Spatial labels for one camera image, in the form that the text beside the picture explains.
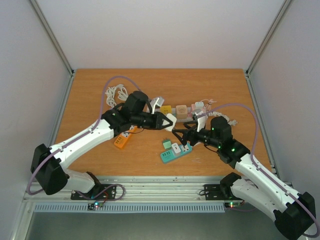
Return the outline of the left small circuit board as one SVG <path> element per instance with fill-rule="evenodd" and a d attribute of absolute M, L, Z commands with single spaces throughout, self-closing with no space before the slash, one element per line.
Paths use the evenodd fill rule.
<path fill-rule="evenodd" d="M 95 211 L 104 206 L 104 203 L 102 202 L 94 202 L 94 203 L 88 203 L 87 204 L 87 210 L 88 211 Z"/>

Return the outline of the green plug adapter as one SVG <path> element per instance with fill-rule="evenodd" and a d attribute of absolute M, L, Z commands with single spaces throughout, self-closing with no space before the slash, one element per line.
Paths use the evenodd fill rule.
<path fill-rule="evenodd" d="M 171 140 L 168 139 L 168 138 L 165 138 L 165 139 L 162 141 L 162 145 L 163 145 L 163 148 L 164 148 L 166 151 L 172 148 L 172 142 L 171 142 Z"/>

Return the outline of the long white power strip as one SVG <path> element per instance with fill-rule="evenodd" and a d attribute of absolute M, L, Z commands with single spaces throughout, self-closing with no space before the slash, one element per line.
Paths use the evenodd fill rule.
<path fill-rule="evenodd" d="M 174 108 L 172 110 L 172 114 L 176 117 L 176 109 Z M 189 121 L 193 121 L 194 119 L 191 118 L 190 116 L 190 112 L 188 111 L 188 114 L 187 114 L 187 118 L 186 119 L 177 119 L 177 123 L 185 123 L 185 122 L 189 122 Z"/>

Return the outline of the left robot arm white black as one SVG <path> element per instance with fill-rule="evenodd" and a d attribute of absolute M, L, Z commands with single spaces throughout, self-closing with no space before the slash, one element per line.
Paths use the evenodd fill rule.
<path fill-rule="evenodd" d="M 129 131 L 132 126 L 172 131 L 177 119 L 171 113 L 156 111 L 157 101 L 157 98 L 149 100 L 141 91 L 134 91 L 125 102 L 107 110 L 96 122 L 71 138 L 49 147 L 45 144 L 37 146 L 30 169 L 31 178 L 38 181 L 47 195 L 73 190 L 96 199 L 102 190 L 98 179 L 91 172 L 73 171 L 69 166 L 94 147 Z"/>

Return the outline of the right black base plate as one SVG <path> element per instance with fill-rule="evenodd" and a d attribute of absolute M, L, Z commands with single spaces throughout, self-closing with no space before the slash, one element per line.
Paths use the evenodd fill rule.
<path fill-rule="evenodd" d="M 207 201 L 242 201 L 241 198 L 235 197 L 230 190 L 220 184 L 205 184 L 203 190 Z"/>

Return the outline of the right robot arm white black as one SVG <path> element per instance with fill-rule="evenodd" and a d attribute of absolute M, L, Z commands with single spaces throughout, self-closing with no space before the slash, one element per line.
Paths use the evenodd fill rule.
<path fill-rule="evenodd" d="M 312 225 L 320 227 L 313 196 L 298 192 L 264 167 L 251 150 L 233 138 L 232 127 L 224 117 L 214 117 L 210 129 L 200 121 L 191 121 L 172 133 L 183 145 L 202 143 L 216 148 L 219 158 L 242 174 L 226 175 L 220 181 L 221 194 L 242 199 L 260 210 L 287 239 L 306 236 Z"/>

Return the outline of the white usb charger with cable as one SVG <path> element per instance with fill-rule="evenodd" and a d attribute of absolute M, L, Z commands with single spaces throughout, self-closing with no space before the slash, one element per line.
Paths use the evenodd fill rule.
<path fill-rule="evenodd" d="M 213 103 L 216 103 L 216 101 L 214 101 L 213 99 L 203 99 L 201 101 L 195 102 L 194 105 L 196 109 L 205 109 L 206 111 L 209 111 Z"/>

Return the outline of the orange power strip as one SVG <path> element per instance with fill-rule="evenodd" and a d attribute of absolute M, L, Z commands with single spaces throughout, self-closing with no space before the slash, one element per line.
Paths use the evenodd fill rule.
<path fill-rule="evenodd" d="M 129 130 L 122 132 L 114 141 L 114 146 L 118 149 L 123 149 L 127 142 L 130 140 L 132 134 L 137 130 L 137 126 L 132 125 Z"/>

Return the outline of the white grey plug adapter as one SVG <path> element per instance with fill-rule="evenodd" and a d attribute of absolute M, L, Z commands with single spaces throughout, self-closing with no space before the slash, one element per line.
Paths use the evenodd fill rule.
<path fill-rule="evenodd" d="M 172 145 L 171 145 L 171 150 L 172 150 L 172 153 L 173 153 L 173 155 L 175 156 L 175 157 L 178 157 L 178 156 L 180 156 L 181 155 L 181 148 L 180 148 L 180 146 L 177 144 L 177 143 L 173 143 Z"/>

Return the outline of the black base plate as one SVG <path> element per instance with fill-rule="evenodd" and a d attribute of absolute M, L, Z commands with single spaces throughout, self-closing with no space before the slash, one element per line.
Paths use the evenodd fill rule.
<path fill-rule="evenodd" d="M 117 187 L 114 184 L 101 184 L 94 186 L 89 192 L 77 192 L 71 193 L 71 200 L 114 200 L 116 198 Z"/>
<path fill-rule="evenodd" d="M 203 190 L 207 201 L 242 201 L 241 198 L 235 197 L 230 190 L 220 184 L 205 184 Z"/>

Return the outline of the teal power strip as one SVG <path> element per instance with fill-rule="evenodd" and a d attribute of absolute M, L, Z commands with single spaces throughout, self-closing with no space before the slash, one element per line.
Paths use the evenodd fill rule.
<path fill-rule="evenodd" d="M 192 150 L 193 150 L 192 146 L 190 146 L 189 143 L 187 143 L 187 145 L 185 145 L 185 146 L 183 146 L 182 144 L 178 144 L 178 145 L 179 145 L 179 147 L 180 147 L 180 149 L 181 149 L 181 154 L 180 154 L 180 156 L 175 157 L 175 156 L 173 155 L 172 148 L 169 149 L 169 150 L 166 150 L 166 151 L 164 151 L 164 152 L 162 152 L 162 153 L 160 154 L 160 158 L 161 158 L 161 160 L 162 160 L 162 162 L 163 162 L 164 164 L 170 163 L 170 162 L 172 162 L 172 161 L 174 161 L 174 160 L 176 160 L 176 159 L 178 159 L 178 158 L 181 158 L 181 157 L 183 157 L 183 156 L 191 153 Z"/>

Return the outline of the aluminium corner post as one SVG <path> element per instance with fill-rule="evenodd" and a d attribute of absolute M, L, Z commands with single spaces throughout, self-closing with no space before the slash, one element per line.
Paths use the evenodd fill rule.
<path fill-rule="evenodd" d="M 49 37 L 49 40 L 51 41 L 51 43 L 53 44 L 53 47 L 55 48 L 57 54 L 59 55 L 60 59 L 63 62 L 64 67 L 66 68 L 67 72 L 72 76 L 74 74 L 74 70 L 71 67 L 70 62 L 68 61 L 61 45 L 59 44 L 47 18 L 45 17 L 39 3 L 37 0 L 29 0 L 29 3 L 31 4 L 35 14 L 38 17 L 39 22 L 41 23 L 41 25 L 43 26 L 46 34 Z"/>
<path fill-rule="evenodd" d="M 277 28 L 281 24 L 282 20 L 284 19 L 287 11 L 289 10 L 290 6 L 292 5 L 293 0 L 284 0 L 281 4 L 277 14 L 275 15 L 270 27 L 268 28 L 261 44 L 259 45 L 253 59 L 251 60 L 247 70 L 245 70 L 246 76 L 249 78 L 251 73 L 253 72 L 256 64 L 258 63 L 259 59 L 262 57 L 264 51 L 266 50 L 269 42 L 271 41 L 272 37 L 277 31 Z"/>

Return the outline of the left aluminium corner post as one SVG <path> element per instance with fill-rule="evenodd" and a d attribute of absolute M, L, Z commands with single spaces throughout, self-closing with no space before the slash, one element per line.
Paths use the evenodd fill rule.
<path fill-rule="evenodd" d="M 70 62 L 68 61 L 61 45 L 59 44 L 47 18 L 45 17 L 39 3 L 37 0 L 29 0 L 29 3 L 31 4 L 35 14 L 38 17 L 39 22 L 41 23 L 41 25 L 43 26 L 46 34 L 49 37 L 49 40 L 51 41 L 51 43 L 53 44 L 53 47 L 55 48 L 57 54 L 59 55 L 60 59 L 63 62 L 64 67 L 66 68 L 67 72 L 72 76 L 74 74 L 74 70 L 71 67 Z"/>

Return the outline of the white rounded plug adapter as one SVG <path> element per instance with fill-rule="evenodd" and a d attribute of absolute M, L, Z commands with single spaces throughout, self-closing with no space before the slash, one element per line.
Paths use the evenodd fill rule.
<path fill-rule="evenodd" d="M 171 132 L 175 125 L 176 125 L 176 122 L 177 122 L 177 118 L 172 114 L 172 113 L 168 113 L 166 115 L 167 119 L 169 119 L 169 126 L 165 128 L 166 131 L 168 132 Z"/>

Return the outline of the beige cube socket adapter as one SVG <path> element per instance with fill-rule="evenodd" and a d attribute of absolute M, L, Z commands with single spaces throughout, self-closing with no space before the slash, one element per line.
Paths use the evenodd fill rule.
<path fill-rule="evenodd" d="M 175 107 L 175 114 L 178 120 L 184 120 L 188 117 L 188 108 L 186 105 L 177 105 Z"/>

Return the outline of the pink cube socket adapter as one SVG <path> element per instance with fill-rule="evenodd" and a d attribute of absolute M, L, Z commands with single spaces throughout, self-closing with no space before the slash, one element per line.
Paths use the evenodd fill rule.
<path fill-rule="evenodd" d="M 202 115 L 202 114 L 206 113 L 207 111 L 203 108 L 196 109 L 195 103 L 193 103 L 190 107 L 189 112 L 190 112 L 190 117 L 193 119 L 195 116 Z"/>

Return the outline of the right aluminium corner post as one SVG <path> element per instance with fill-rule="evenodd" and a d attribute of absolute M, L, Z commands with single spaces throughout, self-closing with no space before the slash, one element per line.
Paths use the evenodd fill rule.
<path fill-rule="evenodd" d="M 246 76 L 249 78 L 251 73 L 253 72 L 256 64 L 258 63 L 259 59 L 262 57 L 264 51 L 266 50 L 269 42 L 271 41 L 272 37 L 277 31 L 277 28 L 281 24 L 282 20 L 284 19 L 287 11 L 289 10 L 290 6 L 292 5 L 293 0 L 284 0 L 281 4 L 277 14 L 275 15 L 270 27 L 268 28 L 261 44 L 259 45 L 253 59 L 251 60 L 247 70 L 245 70 Z"/>

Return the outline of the small circuit board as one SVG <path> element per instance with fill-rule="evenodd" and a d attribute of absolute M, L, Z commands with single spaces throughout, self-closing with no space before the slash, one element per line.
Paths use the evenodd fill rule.
<path fill-rule="evenodd" d="M 224 203 L 224 207 L 229 209 L 239 208 L 241 206 L 242 206 L 242 202 L 225 202 Z"/>
<path fill-rule="evenodd" d="M 88 203 L 87 204 L 87 210 L 88 211 L 95 211 L 104 206 L 104 203 L 102 202 L 94 202 L 94 203 Z"/>

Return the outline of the aluminium rail frame front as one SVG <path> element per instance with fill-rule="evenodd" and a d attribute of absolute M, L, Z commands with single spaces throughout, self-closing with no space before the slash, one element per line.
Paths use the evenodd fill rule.
<path fill-rule="evenodd" d="M 102 184 L 125 188 L 121 203 L 204 202 L 199 192 L 206 184 L 218 184 L 223 176 L 98 176 Z"/>

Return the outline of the right small circuit board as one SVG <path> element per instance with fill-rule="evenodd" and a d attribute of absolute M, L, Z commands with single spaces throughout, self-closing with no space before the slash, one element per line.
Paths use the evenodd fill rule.
<path fill-rule="evenodd" d="M 224 203 L 224 207 L 229 209 L 239 208 L 241 206 L 242 206 L 242 202 L 225 202 Z"/>

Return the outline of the yellow cube socket adapter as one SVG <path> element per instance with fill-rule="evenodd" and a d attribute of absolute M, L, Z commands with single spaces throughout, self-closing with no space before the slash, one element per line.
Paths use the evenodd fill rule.
<path fill-rule="evenodd" d="M 172 107 L 170 105 L 163 105 L 160 107 L 160 112 L 165 116 L 168 114 L 172 114 Z"/>

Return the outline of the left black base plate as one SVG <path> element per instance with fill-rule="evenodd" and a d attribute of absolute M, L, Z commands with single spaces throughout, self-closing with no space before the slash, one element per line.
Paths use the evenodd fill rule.
<path fill-rule="evenodd" d="M 94 186 L 89 192 L 77 192 L 71 193 L 71 200 L 114 200 L 116 198 L 117 187 L 114 184 L 101 184 Z"/>

